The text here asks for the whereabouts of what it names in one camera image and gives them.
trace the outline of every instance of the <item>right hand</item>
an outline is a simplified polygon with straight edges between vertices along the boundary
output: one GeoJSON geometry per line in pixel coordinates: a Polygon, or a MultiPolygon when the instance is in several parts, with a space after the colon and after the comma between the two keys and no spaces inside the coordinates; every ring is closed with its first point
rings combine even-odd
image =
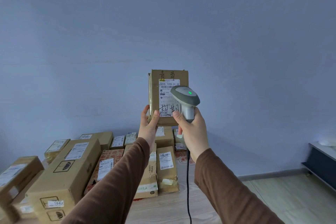
{"type": "Polygon", "coordinates": [[[196,162],[199,155],[210,147],[207,127],[197,107],[195,107],[194,115],[195,119],[192,123],[188,123],[180,112],[173,112],[173,117],[178,123],[178,134],[182,134],[183,131],[185,144],[190,150],[191,158],[196,162]]]}

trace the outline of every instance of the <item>brown long-sleeved shirt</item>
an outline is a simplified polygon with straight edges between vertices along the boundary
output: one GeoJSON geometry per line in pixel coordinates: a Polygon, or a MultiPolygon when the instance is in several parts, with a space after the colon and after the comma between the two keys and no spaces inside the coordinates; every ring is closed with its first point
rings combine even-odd
{"type": "MultiPolygon", "coordinates": [[[[125,223],[148,164],[149,153],[148,143],[138,138],[62,224],[125,223]]],[[[195,183],[225,224],[284,224],[211,149],[197,159],[195,183]]]]}

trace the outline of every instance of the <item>forearm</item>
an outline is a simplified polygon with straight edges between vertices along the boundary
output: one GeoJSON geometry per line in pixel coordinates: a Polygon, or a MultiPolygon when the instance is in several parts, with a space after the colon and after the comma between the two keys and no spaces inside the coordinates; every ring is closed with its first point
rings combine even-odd
{"type": "Polygon", "coordinates": [[[197,158],[195,184],[208,197],[223,223],[284,224],[211,149],[197,158]]]}
{"type": "Polygon", "coordinates": [[[149,145],[138,138],[62,223],[124,223],[148,161],[149,145]]]}

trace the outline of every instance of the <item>wall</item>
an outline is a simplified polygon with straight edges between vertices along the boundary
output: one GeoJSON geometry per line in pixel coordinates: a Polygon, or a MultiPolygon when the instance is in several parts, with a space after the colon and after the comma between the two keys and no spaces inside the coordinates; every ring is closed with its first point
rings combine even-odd
{"type": "Polygon", "coordinates": [[[137,131],[151,69],[186,69],[236,175],[300,167],[336,122],[334,0],[0,0],[0,170],[137,131]]]}

